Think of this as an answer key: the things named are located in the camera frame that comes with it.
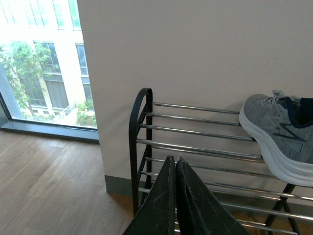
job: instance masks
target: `white wall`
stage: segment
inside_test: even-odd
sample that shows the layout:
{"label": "white wall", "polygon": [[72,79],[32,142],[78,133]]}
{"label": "white wall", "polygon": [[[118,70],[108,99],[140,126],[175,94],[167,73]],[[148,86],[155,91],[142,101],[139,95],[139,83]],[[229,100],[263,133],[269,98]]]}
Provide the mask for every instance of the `white wall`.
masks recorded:
{"label": "white wall", "polygon": [[313,1],[78,0],[105,174],[130,178],[134,99],[239,110],[313,97]]}

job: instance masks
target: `green leaves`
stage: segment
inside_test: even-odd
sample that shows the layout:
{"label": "green leaves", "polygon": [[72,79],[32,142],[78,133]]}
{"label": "green leaves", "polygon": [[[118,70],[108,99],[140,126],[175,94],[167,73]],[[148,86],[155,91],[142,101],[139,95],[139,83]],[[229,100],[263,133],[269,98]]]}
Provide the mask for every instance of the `green leaves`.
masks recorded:
{"label": "green leaves", "polygon": [[35,92],[33,85],[44,76],[41,64],[49,59],[49,49],[40,44],[31,47],[26,42],[12,42],[0,46],[0,63],[2,63],[13,94],[21,110],[29,109],[34,116],[30,103],[30,94]]}

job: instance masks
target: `sneaker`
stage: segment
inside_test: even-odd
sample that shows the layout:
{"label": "sneaker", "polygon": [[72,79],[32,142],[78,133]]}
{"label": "sneaker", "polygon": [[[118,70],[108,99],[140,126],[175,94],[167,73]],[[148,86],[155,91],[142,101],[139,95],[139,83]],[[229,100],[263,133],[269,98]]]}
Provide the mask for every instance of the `sneaker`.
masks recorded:
{"label": "sneaker", "polygon": [[240,111],[242,127],[258,142],[277,178],[313,187],[313,99],[251,96]]}

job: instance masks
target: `metal shoe rack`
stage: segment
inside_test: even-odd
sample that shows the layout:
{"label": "metal shoe rack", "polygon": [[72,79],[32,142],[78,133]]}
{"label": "metal shoe rack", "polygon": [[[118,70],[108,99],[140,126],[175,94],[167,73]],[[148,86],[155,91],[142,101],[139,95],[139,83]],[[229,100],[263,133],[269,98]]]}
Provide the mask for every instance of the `metal shoe rack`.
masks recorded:
{"label": "metal shoe rack", "polygon": [[[153,112],[154,107],[158,109],[164,108],[165,113],[159,111],[157,113]],[[300,235],[301,231],[297,224],[305,223],[313,226],[313,216],[310,215],[310,210],[292,213],[290,209],[290,205],[299,204],[304,204],[307,208],[312,209],[313,197],[305,195],[306,193],[303,195],[301,191],[302,189],[305,191],[310,188],[284,183],[275,178],[269,171],[265,173],[255,172],[254,170],[257,169],[259,165],[263,165],[263,168],[267,167],[261,155],[245,153],[246,143],[255,142],[252,137],[154,125],[156,120],[160,119],[159,122],[161,123],[162,120],[163,123],[173,123],[173,121],[183,122],[184,127],[193,127],[194,123],[201,123],[206,126],[214,126],[213,129],[216,131],[216,129],[218,129],[216,126],[223,128],[241,128],[238,121],[185,117],[171,114],[171,111],[176,109],[189,110],[188,113],[203,111],[218,115],[238,116],[239,114],[239,112],[234,111],[153,102],[152,90],[150,88],[143,88],[134,102],[129,124],[134,215],[144,203],[153,185],[154,179],[157,177],[158,170],[164,162],[164,158],[160,156],[164,155],[166,157],[166,155],[174,155],[173,153],[177,153],[183,154],[184,158],[195,171],[200,171],[201,178],[202,175],[205,176],[204,179],[202,179],[204,183],[230,212],[253,215],[251,217],[257,217],[256,215],[259,215],[261,218],[265,218],[263,222],[238,219],[242,225],[267,231],[269,235],[273,233]],[[164,141],[153,139],[153,133],[154,136],[156,134],[159,137],[162,136],[162,133],[169,132],[175,135],[183,135],[183,137],[172,138],[171,140],[166,137]],[[234,141],[237,146],[240,146],[242,151],[233,152],[191,146],[185,144],[189,136],[198,136],[198,138],[206,139],[208,142],[217,140]],[[184,144],[180,144],[178,142],[180,140],[185,140],[183,141]],[[201,159],[201,164],[198,164],[198,158]],[[232,162],[231,165],[236,166],[237,169],[228,167],[229,164],[225,164],[227,161]],[[223,176],[223,179],[231,178],[231,183],[216,180],[215,176],[219,174]],[[282,188],[278,189],[275,184],[271,189],[259,187],[259,185],[267,185],[268,182],[272,181],[278,182],[279,185],[282,185]],[[242,182],[254,183],[247,186],[242,184]],[[293,193],[297,188],[300,188],[301,193]],[[290,229],[282,230],[273,228],[272,224],[276,219],[288,220],[291,225]]]}

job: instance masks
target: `building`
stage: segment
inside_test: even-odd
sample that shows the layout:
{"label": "building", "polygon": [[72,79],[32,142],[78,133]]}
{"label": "building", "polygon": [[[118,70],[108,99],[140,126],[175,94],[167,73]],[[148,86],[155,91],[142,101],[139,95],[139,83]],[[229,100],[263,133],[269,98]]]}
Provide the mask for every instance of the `building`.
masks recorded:
{"label": "building", "polygon": [[35,113],[58,116],[92,99],[77,0],[0,0],[0,30],[1,45],[20,41],[50,51],[43,68],[49,76],[34,81],[29,95]]}

